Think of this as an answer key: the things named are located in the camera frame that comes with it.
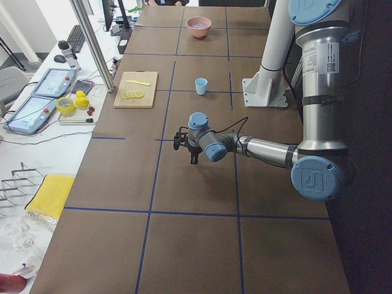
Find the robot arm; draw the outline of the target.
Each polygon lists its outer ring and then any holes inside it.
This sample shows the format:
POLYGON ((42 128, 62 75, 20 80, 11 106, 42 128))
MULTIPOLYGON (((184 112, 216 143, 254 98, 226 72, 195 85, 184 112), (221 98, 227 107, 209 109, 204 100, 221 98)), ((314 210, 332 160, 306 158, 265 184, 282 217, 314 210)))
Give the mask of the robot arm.
POLYGON ((353 1, 278 1, 259 71, 243 80, 248 107, 285 107, 282 71, 288 49, 302 51, 303 139, 299 145, 276 143, 240 133, 219 134, 201 112, 190 115, 188 132, 177 134, 198 163, 199 154, 216 162, 229 152, 289 168, 294 188, 305 198, 327 202, 340 196, 353 179, 348 147, 338 133, 343 102, 340 45, 349 32, 353 1))

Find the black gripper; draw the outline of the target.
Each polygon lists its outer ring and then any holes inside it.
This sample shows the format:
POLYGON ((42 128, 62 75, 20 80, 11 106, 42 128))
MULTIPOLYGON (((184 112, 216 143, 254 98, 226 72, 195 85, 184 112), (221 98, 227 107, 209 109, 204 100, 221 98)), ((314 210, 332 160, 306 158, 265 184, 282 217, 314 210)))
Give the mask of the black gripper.
POLYGON ((194 146, 189 145, 188 150, 191 153, 190 163, 192 165, 197 165, 198 164, 198 155, 202 152, 202 149, 200 147, 194 147, 194 146))

